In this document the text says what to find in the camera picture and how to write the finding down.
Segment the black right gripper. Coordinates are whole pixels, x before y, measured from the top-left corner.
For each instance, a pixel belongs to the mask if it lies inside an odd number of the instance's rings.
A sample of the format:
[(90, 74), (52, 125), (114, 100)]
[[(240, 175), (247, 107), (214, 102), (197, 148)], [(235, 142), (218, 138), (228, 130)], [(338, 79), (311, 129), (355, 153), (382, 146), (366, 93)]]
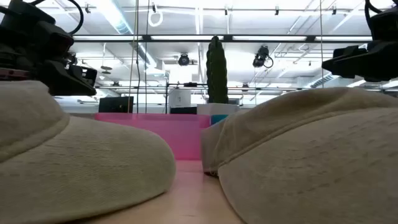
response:
[[(366, 59), (354, 57), (366, 54)], [(397, 78), (397, 41), (375, 40), (366, 48), (351, 45), (335, 49), (322, 68), (343, 78), (363, 77), (367, 82), (388, 82)]]

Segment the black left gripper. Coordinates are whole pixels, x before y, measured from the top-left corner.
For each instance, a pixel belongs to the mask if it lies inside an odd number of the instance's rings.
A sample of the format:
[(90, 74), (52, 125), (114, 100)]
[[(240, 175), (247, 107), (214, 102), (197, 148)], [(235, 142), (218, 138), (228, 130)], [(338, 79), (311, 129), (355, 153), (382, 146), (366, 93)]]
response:
[(1, 21), (1, 80), (39, 80), (53, 96), (93, 96), (97, 70), (69, 65), (72, 36), (54, 23)]

